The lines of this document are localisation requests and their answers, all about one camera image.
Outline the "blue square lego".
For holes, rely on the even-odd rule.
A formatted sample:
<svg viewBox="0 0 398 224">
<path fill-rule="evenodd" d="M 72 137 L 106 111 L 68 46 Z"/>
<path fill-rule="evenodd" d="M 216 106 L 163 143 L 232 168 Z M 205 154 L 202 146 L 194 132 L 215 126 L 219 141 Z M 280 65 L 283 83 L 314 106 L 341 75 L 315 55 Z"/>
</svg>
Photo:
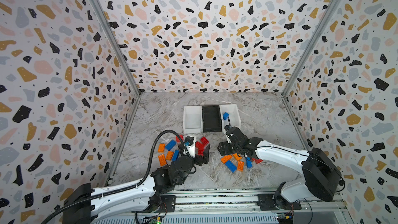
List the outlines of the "blue square lego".
<svg viewBox="0 0 398 224">
<path fill-rule="evenodd" d="M 223 117 L 223 120 L 229 120 L 229 113 L 227 113 L 227 112 L 225 112 L 225 113 L 223 113 L 223 115 L 222 115 L 222 117 Z"/>
</svg>

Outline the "red square lego brick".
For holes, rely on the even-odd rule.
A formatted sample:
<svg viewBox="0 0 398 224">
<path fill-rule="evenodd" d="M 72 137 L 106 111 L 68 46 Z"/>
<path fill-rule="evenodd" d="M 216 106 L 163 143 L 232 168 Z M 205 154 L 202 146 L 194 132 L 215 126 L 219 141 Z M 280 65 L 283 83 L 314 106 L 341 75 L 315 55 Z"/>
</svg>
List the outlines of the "red square lego brick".
<svg viewBox="0 0 398 224">
<path fill-rule="evenodd" d="M 183 135 L 176 136 L 176 142 L 177 143 L 183 143 L 183 141 L 184 141 L 184 136 Z"/>
</svg>

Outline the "blue lego brick narrow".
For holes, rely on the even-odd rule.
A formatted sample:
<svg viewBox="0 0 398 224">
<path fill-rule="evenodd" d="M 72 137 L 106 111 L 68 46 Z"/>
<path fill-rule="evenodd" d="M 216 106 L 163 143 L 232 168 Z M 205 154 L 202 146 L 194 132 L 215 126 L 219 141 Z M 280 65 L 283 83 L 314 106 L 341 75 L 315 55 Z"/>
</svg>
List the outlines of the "blue lego brick narrow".
<svg viewBox="0 0 398 224">
<path fill-rule="evenodd" d="M 251 169 L 252 168 L 252 160 L 251 158 L 246 158 L 246 168 Z"/>
</svg>

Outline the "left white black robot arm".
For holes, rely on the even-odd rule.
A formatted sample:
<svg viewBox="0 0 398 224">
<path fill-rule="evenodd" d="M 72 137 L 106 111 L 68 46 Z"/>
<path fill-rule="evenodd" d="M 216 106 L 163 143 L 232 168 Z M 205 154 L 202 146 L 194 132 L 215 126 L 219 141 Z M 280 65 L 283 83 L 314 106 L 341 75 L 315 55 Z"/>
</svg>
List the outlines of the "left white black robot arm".
<svg viewBox="0 0 398 224">
<path fill-rule="evenodd" d="M 145 178 L 112 187 L 92 188 L 90 183 L 79 186 L 64 202 L 64 224 L 91 224 L 125 212 L 153 212 L 166 206 L 162 195 L 182 185 L 197 166 L 208 164 L 210 145 L 206 138 L 192 143 L 193 137 L 179 144 L 179 155 L 173 155 Z"/>
</svg>

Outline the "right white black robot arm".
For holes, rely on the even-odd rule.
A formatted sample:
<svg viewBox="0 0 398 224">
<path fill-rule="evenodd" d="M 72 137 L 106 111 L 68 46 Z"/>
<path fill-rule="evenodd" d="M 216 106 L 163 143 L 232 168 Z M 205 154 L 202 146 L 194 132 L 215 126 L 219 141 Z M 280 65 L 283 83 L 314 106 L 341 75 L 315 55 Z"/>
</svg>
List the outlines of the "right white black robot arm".
<svg viewBox="0 0 398 224">
<path fill-rule="evenodd" d="M 248 138 L 231 124 L 229 117 L 225 120 L 228 140 L 217 147 L 222 156 L 236 155 L 247 162 L 267 160 L 300 173 L 298 179 L 281 182 L 271 197 L 269 207 L 292 211 L 300 200 L 310 197 L 330 202 L 336 193 L 345 189 L 342 173 L 321 149 L 297 150 L 258 137 Z"/>
</svg>

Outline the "orange lego brick centre upper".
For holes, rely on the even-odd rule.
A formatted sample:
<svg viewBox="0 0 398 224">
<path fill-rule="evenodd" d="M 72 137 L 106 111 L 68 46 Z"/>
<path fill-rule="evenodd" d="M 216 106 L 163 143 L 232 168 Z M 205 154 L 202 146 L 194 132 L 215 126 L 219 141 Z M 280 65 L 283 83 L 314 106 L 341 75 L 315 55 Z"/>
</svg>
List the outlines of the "orange lego brick centre upper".
<svg viewBox="0 0 398 224">
<path fill-rule="evenodd" d="M 237 160 L 237 161 L 240 161 L 240 160 L 242 159 L 242 157 L 239 156 L 239 155 L 236 154 L 236 153 L 234 153 L 232 156 L 233 156 L 233 157 L 235 158 L 235 160 Z"/>
</svg>

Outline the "orange lego brick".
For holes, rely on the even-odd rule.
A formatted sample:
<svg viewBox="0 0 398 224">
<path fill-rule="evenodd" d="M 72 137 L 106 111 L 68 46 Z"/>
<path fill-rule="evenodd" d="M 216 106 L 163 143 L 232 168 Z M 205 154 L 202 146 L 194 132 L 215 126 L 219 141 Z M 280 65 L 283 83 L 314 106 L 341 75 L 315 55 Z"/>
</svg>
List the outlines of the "orange lego brick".
<svg viewBox="0 0 398 224">
<path fill-rule="evenodd" d="M 165 151 L 165 144 L 163 144 L 163 143 L 159 144 L 158 152 L 164 153 L 164 151 Z"/>
<path fill-rule="evenodd" d="M 174 156 L 174 152 L 173 151 L 168 151 L 165 159 L 168 161 L 172 161 L 173 160 L 173 156 Z"/>
<path fill-rule="evenodd" d="M 242 157 L 239 156 L 239 155 L 236 154 L 236 153 L 234 153 L 232 156 L 233 156 L 233 157 L 235 158 L 235 160 L 237 160 L 237 161 L 240 161 L 240 160 L 242 159 Z"/>
<path fill-rule="evenodd" d="M 220 160 L 223 164 L 225 164 L 226 162 L 230 161 L 232 159 L 232 155 L 226 155 L 223 156 Z"/>
<path fill-rule="evenodd" d="M 244 171 L 244 167 L 245 167 L 244 162 L 243 161 L 238 161 L 237 170 L 240 171 L 240 172 L 243 172 Z"/>
</svg>

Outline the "black middle bin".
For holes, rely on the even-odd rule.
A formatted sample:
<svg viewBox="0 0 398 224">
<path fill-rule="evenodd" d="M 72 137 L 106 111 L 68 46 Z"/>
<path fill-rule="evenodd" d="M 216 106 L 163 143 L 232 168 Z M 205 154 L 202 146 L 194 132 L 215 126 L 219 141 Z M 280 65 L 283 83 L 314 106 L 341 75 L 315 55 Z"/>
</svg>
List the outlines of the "black middle bin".
<svg viewBox="0 0 398 224">
<path fill-rule="evenodd" d="M 221 132 L 222 120 L 219 105 L 202 106 L 202 127 L 203 132 Z"/>
</svg>

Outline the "left white bin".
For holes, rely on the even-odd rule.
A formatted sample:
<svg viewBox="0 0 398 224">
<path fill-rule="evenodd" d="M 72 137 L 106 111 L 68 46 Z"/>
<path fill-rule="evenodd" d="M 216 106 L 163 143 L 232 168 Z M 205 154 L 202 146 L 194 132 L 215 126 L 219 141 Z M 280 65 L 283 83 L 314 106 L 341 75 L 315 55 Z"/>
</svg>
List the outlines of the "left white bin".
<svg viewBox="0 0 398 224">
<path fill-rule="evenodd" d="M 183 133 L 195 134 L 203 132 L 201 106 L 185 106 L 183 108 Z"/>
</svg>

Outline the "orange lego brick centre left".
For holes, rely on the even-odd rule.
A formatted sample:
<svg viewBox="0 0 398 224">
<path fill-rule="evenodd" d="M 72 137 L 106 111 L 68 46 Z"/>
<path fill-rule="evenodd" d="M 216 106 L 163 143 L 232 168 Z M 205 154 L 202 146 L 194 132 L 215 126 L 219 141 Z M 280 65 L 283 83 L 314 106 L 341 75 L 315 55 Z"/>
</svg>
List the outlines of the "orange lego brick centre left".
<svg viewBox="0 0 398 224">
<path fill-rule="evenodd" d="M 232 155 L 226 155 L 223 156 L 220 160 L 223 164 L 225 164 L 226 162 L 230 161 L 232 159 Z"/>
</svg>

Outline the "orange lego brick centre lower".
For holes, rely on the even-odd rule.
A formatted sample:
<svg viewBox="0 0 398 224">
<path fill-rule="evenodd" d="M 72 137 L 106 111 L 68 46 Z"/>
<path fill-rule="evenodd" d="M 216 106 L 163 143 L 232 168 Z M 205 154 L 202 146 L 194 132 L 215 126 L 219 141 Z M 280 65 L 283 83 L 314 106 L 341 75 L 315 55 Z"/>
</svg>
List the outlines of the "orange lego brick centre lower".
<svg viewBox="0 0 398 224">
<path fill-rule="evenodd" d="M 243 172 L 244 171 L 244 167 L 245 167 L 244 162 L 243 161 L 238 161 L 237 170 L 240 171 L 240 172 Z"/>
</svg>

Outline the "orange lego brick far left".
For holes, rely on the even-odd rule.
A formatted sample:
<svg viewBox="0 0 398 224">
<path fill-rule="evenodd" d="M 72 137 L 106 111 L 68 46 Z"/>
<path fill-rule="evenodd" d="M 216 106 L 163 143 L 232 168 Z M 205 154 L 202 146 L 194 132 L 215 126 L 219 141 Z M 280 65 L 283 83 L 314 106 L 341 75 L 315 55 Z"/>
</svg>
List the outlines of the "orange lego brick far left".
<svg viewBox="0 0 398 224">
<path fill-rule="evenodd" d="M 165 151 L 165 144 L 163 144 L 163 143 L 159 144 L 158 152 L 164 153 L 164 151 Z"/>
</svg>

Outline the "orange lego plate left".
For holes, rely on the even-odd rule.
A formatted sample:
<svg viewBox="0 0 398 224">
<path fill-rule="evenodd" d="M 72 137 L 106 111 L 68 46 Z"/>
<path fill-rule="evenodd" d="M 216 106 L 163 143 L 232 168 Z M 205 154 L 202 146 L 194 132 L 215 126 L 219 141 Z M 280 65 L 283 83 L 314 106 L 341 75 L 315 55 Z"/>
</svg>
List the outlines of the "orange lego plate left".
<svg viewBox="0 0 398 224">
<path fill-rule="evenodd" d="M 163 167 L 163 166 L 167 165 L 167 161 L 166 161 L 166 158 L 165 158 L 164 154 L 158 155 L 158 160 L 159 160 L 160 167 Z"/>
</svg>

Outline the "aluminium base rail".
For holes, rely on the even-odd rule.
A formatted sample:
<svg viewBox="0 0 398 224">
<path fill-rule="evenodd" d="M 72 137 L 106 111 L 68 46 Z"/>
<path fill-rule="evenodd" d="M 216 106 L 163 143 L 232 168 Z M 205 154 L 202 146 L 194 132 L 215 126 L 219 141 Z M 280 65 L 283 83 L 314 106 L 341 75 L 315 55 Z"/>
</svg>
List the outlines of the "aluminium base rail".
<svg viewBox="0 0 398 224">
<path fill-rule="evenodd" d="M 160 194 L 148 185 L 112 193 L 105 187 L 93 191 L 89 201 L 90 220 L 126 216 L 149 219 L 150 213 L 163 223 L 272 223 L 289 216 L 294 224 L 352 224 L 353 220 L 337 196 L 331 202 L 306 198 L 277 206 L 271 189 L 174 190 Z"/>
</svg>

